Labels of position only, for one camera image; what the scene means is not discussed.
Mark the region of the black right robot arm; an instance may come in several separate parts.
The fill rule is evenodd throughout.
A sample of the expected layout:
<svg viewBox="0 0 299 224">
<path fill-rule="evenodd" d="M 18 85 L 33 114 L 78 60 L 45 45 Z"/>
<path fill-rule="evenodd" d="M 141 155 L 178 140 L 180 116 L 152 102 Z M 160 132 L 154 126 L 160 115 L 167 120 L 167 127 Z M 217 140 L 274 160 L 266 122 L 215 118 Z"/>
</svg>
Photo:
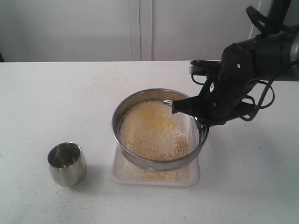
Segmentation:
<svg viewBox="0 0 299 224">
<path fill-rule="evenodd" d="M 251 121 L 261 110 L 274 81 L 298 81 L 299 34 L 257 35 L 226 47 L 221 60 L 194 60 L 190 74 L 206 76 L 199 95 L 187 109 L 208 125 L 223 125 L 241 118 Z"/>
</svg>

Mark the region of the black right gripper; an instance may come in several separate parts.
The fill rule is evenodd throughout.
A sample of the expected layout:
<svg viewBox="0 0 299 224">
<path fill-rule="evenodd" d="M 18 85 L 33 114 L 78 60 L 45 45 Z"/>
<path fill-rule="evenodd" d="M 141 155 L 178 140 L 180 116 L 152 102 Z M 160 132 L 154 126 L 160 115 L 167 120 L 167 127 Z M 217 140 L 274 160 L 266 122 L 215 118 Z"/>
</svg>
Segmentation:
<svg viewBox="0 0 299 224">
<path fill-rule="evenodd" d="M 223 125 L 236 118 L 253 117 L 255 102 L 248 93 L 255 86 L 254 79 L 246 79 L 245 82 L 226 80 L 221 70 L 205 70 L 201 74 L 206 76 L 206 81 L 199 95 L 173 101 L 173 114 L 180 112 L 197 117 L 210 126 Z"/>
</svg>

